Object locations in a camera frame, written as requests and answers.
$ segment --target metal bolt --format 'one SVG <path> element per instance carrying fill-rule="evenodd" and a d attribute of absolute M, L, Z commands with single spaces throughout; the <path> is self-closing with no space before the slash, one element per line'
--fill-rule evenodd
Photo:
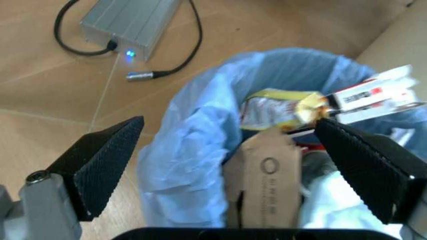
<path fill-rule="evenodd" d="M 35 171 L 35 172 L 31 173 L 30 175 L 28 175 L 25 179 L 25 182 L 27 185 L 31 185 L 31 184 L 39 183 L 39 182 L 46 180 L 50 177 L 51 177 L 51 175 L 48 171 L 40 170 L 40 171 Z"/>

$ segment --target blue led light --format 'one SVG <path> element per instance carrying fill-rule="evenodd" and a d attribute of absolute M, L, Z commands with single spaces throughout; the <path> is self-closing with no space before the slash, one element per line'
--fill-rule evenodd
<path fill-rule="evenodd" d="M 129 56 L 129 57 L 135 57 L 135 52 L 134 52 L 134 51 L 129 50 L 129 51 L 127 51 L 127 52 L 126 52 L 126 56 Z"/>

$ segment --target brown cardboard piece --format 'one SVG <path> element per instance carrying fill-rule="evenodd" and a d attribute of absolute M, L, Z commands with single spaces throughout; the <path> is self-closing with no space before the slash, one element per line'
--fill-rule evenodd
<path fill-rule="evenodd" d="M 300 161 L 300 149 L 277 128 L 262 131 L 242 143 L 223 167 L 229 204 L 227 226 L 296 227 L 301 202 Z"/>

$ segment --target blue plastic bag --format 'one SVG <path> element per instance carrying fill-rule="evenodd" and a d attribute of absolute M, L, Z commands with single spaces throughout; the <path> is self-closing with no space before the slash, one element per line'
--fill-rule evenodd
<path fill-rule="evenodd" d="M 314 49 L 286 48 L 239 54 L 189 82 L 170 102 L 153 142 L 138 156 L 142 209 L 152 227 L 224 227 L 227 201 L 221 163 L 242 140 L 239 107 L 265 88 L 330 94 L 374 71 Z M 407 147 L 422 158 L 425 109 L 355 124 L 373 133 L 416 129 Z M 301 141 L 316 141 L 306 137 Z"/>

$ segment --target yellow wrapper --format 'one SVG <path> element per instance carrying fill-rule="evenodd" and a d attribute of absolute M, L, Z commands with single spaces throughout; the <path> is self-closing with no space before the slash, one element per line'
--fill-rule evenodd
<path fill-rule="evenodd" d="M 261 131 L 276 126 L 285 132 L 293 131 L 326 117 L 327 103 L 315 91 L 266 88 L 247 97 L 241 105 L 241 128 Z"/>

